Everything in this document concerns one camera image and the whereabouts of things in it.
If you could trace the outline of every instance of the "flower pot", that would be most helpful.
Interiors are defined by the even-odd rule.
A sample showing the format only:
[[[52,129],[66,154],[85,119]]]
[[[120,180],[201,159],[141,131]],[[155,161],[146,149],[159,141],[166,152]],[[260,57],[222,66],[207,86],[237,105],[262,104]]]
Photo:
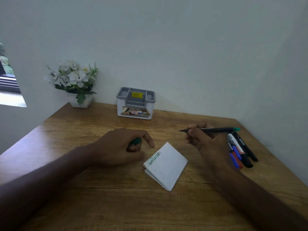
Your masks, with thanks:
[[[74,93],[66,93],[68,97],[68,101],[71,103],[71,105],[75,108],[88,108],[93,100],[93,95],[87,94],[86,98],[84,99],[82,104],[78,104],[76,96],[77,94]]]

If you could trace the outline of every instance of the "desk organizer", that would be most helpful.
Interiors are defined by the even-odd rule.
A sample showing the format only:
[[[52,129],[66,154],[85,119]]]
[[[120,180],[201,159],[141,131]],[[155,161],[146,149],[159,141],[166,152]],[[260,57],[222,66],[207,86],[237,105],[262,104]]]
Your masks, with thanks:
[[[121,87],[117,93],[118,116],[128,118],[152,119],[155,92]]]

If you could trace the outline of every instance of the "window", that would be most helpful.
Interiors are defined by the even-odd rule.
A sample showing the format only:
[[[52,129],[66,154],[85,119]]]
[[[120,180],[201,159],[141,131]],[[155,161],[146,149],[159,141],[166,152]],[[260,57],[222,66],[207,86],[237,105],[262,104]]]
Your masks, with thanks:
[[[21,93],[1,42],[0,42],[0,91]]]

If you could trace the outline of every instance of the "hand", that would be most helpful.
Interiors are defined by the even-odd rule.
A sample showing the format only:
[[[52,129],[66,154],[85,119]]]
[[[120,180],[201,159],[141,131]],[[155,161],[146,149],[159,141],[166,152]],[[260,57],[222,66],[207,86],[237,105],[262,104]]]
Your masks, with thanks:
[[[205,134],[199,128],[211,128],[204,123],[188,125],[190,129],[185,142],[195,146],[203,158],[205,172],[209,179],[214,180],[217,175],[236,170],[230,156],[227,144],[227,134]]]
[[[155,147],[154,141],[147,131],[115,129],[90,144],[94,164],[113,166],[143,160],[144,152],[140,151],[142,139],[141,143],[128,146],[129,142],[136,138],[143,138],[150,147]]]

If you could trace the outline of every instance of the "wooden table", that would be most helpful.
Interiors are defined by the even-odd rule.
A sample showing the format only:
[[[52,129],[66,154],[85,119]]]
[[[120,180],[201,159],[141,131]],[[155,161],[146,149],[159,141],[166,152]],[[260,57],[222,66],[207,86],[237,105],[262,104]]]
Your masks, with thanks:
[[[140,120],[118,117],[115,105],[93,103],[78,109],[66,104],[0,156],[0,184],[121,127],[150,133],[156,148],[144,143],[147,157],[168,141],[188,164],[171,192],[144,173],[142,162],[90,168],[56,193],[20,230],[254,230],[212,189],[202,175],[197,150],[185,144],[184,134],[177,131],[202,120],[240,127],[241,137],[259,159],[242,173],[308,217],[308,188],[237,120],[157,110],[152,120]]]

